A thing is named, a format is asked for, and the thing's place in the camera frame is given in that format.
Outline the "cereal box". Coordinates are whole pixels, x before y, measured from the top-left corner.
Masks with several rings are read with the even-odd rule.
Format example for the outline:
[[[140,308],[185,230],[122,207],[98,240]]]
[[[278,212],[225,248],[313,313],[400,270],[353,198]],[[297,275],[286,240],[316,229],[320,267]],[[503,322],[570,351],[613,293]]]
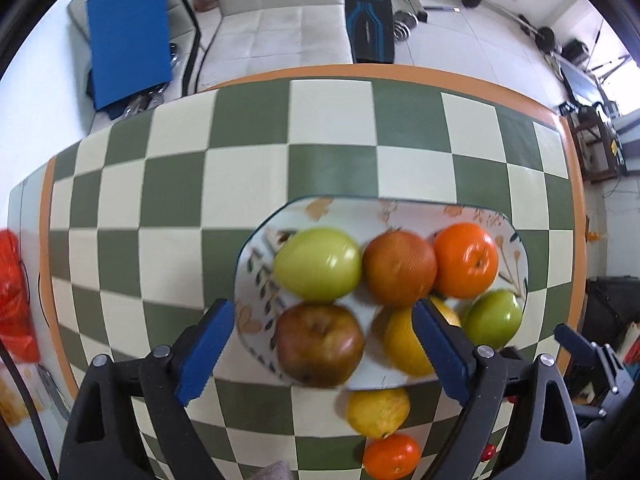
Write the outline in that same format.
[[[17,369],[27,386],[29,394],[32,396],[36,409],[40,410],[37,397],[32,391],[32,380],[34,379],[32,372],[34,367],[27,364],[18,364]],[[0,408],[4,421],[10,427],[15,427],[25,418],[29,418],[25,402],[5,365],[2,365],[0,375]]]

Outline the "floral oval plate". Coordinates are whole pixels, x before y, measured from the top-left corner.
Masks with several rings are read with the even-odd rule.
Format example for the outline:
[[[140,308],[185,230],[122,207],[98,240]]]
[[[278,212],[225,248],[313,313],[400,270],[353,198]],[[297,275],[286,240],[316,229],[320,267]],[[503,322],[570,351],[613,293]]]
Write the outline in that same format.
[[[504,214],[470,205],[373,197],[309,196],[276,210],[250,234],[239,253],[234,274],[236,326],[243,346],[267,370],[289,384],[292,377],[277,359],[276,330],[280,314],[299,304],[299,296],[282,288],[273,276],[274,258],[299,231],[339,230],[360,247],[391,229],[415,232],[428,240],[456,223],[481,226],[496,242],[498,274],[490,287],[513,292],[524,308],[529,291],[529,261],[520,234]]]

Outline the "green apple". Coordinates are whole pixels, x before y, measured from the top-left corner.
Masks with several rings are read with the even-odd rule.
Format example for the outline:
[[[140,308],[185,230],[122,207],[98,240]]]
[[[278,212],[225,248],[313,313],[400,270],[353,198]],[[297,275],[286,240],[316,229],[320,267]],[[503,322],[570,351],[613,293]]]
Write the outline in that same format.
[[[462,330],[474,346],[500,350],[521,326],[523,309],[513,292],[496,289],[486,292],[465,311]]]
[[[313,228],[297,232],[273,259],[274,280],[307,302],[331,302],[360,283],[359,245],[343,231]]]

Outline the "dark wooden chair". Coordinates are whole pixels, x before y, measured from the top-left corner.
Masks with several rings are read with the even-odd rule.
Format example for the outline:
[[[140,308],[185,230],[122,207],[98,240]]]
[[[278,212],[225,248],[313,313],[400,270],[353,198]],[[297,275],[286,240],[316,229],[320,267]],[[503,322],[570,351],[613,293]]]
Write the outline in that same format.
[[[602,103],[587,106],[565,101],[559,111],[570,126],[582,180],[598,183],[626,177],[622,144]]]

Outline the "yellow orange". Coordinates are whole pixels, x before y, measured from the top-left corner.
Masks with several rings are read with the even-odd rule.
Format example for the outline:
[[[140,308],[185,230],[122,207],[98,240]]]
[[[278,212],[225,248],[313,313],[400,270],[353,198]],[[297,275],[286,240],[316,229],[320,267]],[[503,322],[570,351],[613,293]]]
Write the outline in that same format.
[[[434,374],[434,366],[413,328],[412,307],[393,307],[378,297],[374,300],[378,308],[371,334],[382,346],[387,361],[411,377]]]

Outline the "blue cushion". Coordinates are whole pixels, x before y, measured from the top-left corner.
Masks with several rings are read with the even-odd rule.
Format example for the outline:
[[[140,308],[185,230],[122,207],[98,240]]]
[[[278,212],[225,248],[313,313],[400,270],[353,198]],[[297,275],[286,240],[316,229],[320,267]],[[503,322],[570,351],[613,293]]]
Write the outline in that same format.
[[[97,110],[171,81],[166,0],[88,0]]]

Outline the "dumbbell plates on floor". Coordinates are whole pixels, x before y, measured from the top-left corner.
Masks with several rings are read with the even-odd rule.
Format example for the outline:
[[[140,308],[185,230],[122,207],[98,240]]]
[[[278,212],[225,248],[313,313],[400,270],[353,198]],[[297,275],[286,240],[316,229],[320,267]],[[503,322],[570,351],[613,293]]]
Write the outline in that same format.
[[[407,41],[413,29],[418,24],[416,16],[404,10],[396,11],[393,15],[393,33],[395,42]]]

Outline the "white padded chair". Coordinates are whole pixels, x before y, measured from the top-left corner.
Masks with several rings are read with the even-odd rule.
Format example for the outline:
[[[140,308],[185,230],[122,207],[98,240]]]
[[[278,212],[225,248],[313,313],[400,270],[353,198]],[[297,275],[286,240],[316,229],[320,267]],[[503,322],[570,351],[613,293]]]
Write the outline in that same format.
[[[218,0],[221,21],[196,77],[197,92],[250,75],[352,64],[345,0]]]

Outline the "red plastic bag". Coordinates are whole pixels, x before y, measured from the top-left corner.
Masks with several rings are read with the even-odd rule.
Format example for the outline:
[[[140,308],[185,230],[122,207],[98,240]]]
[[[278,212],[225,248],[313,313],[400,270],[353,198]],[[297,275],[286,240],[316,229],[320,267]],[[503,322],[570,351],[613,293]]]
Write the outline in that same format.
[[[1,231],[0,334],[6,350],[15,359],[25,363],[40,361],[18,240],[9,230]]]

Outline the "bright orange mandarin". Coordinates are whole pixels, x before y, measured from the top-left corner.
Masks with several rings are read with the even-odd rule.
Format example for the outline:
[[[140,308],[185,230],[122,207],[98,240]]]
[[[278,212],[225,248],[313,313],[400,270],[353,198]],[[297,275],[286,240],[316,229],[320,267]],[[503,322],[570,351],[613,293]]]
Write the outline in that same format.
[[[440,294],[458,299],[480,296],[495,281],[499,269],[494,239],[471,222],[456,223],[437,233],[434,284]]]

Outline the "yellow lemon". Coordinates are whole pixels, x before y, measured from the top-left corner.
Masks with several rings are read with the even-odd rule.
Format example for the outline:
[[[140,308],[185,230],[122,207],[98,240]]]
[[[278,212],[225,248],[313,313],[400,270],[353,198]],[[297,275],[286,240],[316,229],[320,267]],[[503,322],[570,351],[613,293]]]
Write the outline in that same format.
[[[346,419],[358,434],[385,439],[406,421],[410,410],[404,388],[355,391],[348,398]]]

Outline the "dark orange fruit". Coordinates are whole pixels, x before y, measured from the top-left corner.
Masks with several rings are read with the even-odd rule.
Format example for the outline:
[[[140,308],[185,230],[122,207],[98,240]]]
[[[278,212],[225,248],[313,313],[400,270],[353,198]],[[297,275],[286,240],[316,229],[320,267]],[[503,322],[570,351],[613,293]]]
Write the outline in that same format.
[[[437,274],[433,245],[406,230],[371,240],[362,255],[363,278],[373,298],[394,309],[412,307],[431,291]]]

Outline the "checkered green tablecloth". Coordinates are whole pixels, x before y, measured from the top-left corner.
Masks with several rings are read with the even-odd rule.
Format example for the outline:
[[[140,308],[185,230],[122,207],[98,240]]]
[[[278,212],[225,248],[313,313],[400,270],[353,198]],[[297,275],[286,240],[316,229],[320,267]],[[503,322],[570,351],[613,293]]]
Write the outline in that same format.
[[[367,197],[392,226],[403,200],[447,220],[513,224],[500,285],[527,292],[515,343],[557,354],[582,312],[585,203],[558,116],[513,90],[443,70],[334,65],[277,70],[164,104],[90,134],[48,164],[40,200],[43,309],[76,392],[107,374],[61,455],[63,479],[169,479],[145,403],[120,361],[173,344],[219,298],[270,214],[296,202],[325,222]]]

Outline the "black blue weight bench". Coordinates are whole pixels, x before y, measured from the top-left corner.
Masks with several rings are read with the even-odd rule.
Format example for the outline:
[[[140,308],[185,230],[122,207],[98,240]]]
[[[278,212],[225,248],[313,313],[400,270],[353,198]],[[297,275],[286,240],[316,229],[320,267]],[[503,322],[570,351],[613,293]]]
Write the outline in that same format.
[[[345,16],[354,61],[393,64],[392,0],[345,0]]]

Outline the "red brown apple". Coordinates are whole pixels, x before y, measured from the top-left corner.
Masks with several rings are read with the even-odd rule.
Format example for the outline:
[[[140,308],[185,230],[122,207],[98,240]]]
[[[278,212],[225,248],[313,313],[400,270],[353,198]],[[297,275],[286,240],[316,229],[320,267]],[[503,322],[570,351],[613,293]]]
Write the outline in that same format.
[[[276,324],[280,369],[301,385],[343,385],[358,367],[364,351],[363,331],[352,311],[339,304],[298,304]]]

